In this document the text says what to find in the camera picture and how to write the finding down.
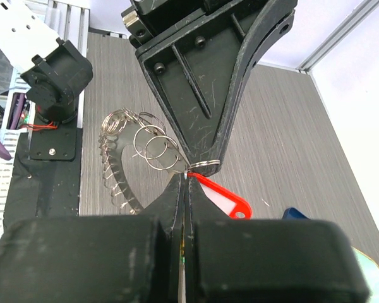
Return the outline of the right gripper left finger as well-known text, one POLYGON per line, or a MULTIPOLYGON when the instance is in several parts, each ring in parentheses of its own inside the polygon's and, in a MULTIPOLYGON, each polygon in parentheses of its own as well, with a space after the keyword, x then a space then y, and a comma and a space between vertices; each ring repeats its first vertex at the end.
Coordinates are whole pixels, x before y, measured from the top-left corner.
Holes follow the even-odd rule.
POLYGON ((0 302, 179 302, 184 176, 138 215, 34 218, 0 239, 0 302))

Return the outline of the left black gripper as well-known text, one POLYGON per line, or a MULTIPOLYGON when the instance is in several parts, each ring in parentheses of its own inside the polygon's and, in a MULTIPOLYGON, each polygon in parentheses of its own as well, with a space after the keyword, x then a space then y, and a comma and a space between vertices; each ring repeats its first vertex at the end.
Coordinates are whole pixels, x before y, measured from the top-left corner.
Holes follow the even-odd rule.
POLYGON ((132 1, 121 17, 187 159, 222 160, 247 67, 238 59, 272 31, 271 1, 132 1))

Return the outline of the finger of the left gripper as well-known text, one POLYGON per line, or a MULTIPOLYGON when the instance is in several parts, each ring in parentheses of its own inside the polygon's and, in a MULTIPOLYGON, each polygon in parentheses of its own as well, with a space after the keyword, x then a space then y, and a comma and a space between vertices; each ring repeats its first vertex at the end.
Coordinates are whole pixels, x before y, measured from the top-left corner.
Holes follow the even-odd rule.
POLYGON ((231 8, 219 17, 223 29, 203 50, 189 55, 194 85, 209 116, 189 116, 189 171, 205 176, 222 167, 239 103, 252 69, 291 28, 296 1, 267 1, 231 8))

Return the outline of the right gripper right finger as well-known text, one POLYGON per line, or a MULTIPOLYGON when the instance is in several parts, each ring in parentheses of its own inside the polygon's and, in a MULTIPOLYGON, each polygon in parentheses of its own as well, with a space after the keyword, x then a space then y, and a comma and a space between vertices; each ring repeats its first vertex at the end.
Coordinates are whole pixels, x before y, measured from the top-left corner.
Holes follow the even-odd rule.
POLYGON ((370 290, 333 222, 232 219, 188 177, 188 302, 365 302, 370 290))

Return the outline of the red key tag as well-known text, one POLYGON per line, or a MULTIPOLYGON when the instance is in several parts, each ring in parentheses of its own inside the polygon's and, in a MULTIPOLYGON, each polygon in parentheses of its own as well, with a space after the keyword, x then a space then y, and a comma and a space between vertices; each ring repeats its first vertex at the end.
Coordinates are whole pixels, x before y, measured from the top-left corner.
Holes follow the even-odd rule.
POLYGON ((207 198, 230 218, 251 219, 253 210, 244 198, 234 194, 230 190, 201 174, 189 172, 187 176, 194 177, 200 183, 207 198))

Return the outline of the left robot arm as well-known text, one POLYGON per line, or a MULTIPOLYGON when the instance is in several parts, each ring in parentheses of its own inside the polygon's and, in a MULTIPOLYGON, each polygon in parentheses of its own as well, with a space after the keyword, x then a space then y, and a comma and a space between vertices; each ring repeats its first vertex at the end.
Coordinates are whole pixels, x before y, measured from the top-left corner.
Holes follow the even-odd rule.
MULTIPOLYGON (((132 1, 122 12, 143 75, 188 170, 222 166, 251 70, 291 28, 296 1, 132 1)), ((68 122, 93 78, 77 46, 23 1, 0 1, 0 49, 30 85, 42 120, 68 122)))

